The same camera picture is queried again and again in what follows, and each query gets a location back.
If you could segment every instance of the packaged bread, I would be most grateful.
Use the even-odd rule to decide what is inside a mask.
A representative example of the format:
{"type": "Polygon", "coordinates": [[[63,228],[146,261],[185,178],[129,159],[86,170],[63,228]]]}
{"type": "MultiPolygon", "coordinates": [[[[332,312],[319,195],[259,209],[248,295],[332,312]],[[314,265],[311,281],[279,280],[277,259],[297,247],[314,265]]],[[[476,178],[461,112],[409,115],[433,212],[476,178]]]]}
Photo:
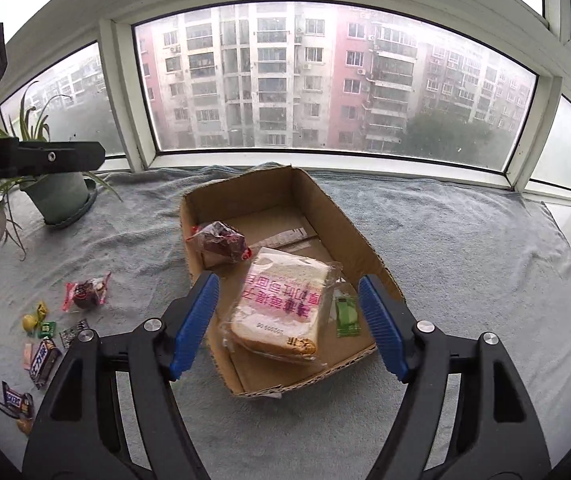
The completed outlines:
{"type": "Polygon", "coordinates": [[[262,248],[224,327],[234,344],[282,360],[318,360],[341,264],[262,248]]]}

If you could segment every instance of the gray cloth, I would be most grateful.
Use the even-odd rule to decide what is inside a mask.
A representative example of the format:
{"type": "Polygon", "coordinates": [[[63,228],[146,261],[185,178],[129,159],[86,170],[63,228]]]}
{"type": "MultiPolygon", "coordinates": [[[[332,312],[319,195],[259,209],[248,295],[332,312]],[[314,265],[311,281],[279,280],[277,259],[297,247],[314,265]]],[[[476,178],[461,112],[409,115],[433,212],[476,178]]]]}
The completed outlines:
{"type": "MultiPolygon", "coordinates": [[[[0,248],[1,381],[43,393],[21,368],[23,314],[39,300],[65,328],[79,314],[60,311],[64,283],[112,271],[108,302],[88,314],[102,335],[133,329],[161,314],[189,288],[178,208],[198,184],[238,172],[150,171],[113,174],[124,199],[105,191],[88,215],[50,231],[17,193],[27,259],[0,248]]],[[[547,208],[510,192],[431,180],[314,173],[392,271],[418,319],[444,332],[503,340],[527,387],[552,462],[571,447],[571,249],[547,208]]],[[[120,378],[123,418],[132,456],[145,464],[126,378],[120,378]]],[[[364,478],[387,437],[405,387],[374,354],[282,399],[235,399],[206,349],[173,385],[192,440],[213,479],[364,478]]],[[[430,458],[445,456],[456,409],[449,383],[430,458]]],[[[17,465],[26,438],[0,414],[0,448],[17,465]]]]}

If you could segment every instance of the silver screw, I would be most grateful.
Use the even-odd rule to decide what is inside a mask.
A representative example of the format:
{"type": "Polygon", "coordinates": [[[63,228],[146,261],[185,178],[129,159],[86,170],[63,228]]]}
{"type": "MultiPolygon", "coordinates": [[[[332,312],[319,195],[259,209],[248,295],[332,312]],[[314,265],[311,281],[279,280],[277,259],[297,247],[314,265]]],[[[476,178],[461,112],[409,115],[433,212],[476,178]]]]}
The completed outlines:
{"type": "Polygon", "coordinates": [[[90,328],[86,328],[85,330],[82,330],[80,334],[78,334],[78,340],[81,341],[82,343],[87,343],[88,341],[92,341],[93,337],[94,337],[94,330],[90,328]]]}
{"type": "Polygon", "coordinates": [[[430,332],[435,331],[435,324],[430,321],[419,321],[417,323],[417,328],[421,330],[421,332],[429,334],[430,332]]]}
{"type": "Polygon", "coordinates": [[[489,345],[496,345],[499,342],[499,336],[491,332],[483,334],[483,341],[489,345]]]}
{"type": "Polygon", "coordinates": [[[145,322],[143,328],[148,332],[156,332],[156,330],[160,329],[162,325],[163,323],[160,319],[153,317],[152,319],[149,319],[145,322]]]}

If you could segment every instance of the plastic wrapper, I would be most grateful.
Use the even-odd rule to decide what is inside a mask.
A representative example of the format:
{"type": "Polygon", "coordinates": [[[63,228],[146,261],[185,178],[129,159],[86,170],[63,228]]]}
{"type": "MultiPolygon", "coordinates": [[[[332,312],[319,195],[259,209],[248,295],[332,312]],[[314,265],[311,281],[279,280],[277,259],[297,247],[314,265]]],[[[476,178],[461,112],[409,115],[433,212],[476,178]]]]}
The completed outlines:
{"type": "Polygon", "coordinates": [[[223,222],[202,224],[193,231],[185,241],[203,254],[206,267],[238,264],[252,257],[245,236],[223,222]]]}
{"type": "Polygon", "coordinates": [[[107,282],[110,279],[111,272],[107,273],[104,278],[93,278],[82,283],[66,283],[65,284],[65,301],[61,307],[63,312],[80,312],[88,308],[94,308],[105,304],[107,296],[107,282]],[[72,305],[76,305],[76,309],[70,310],[72,305]]]}
{"type": "Polygon", "coordinates": [[[262,248],[252,261],[238,301],[223,324],[225,344],[290,362],[320,358],[341,264],[262,248]]]}

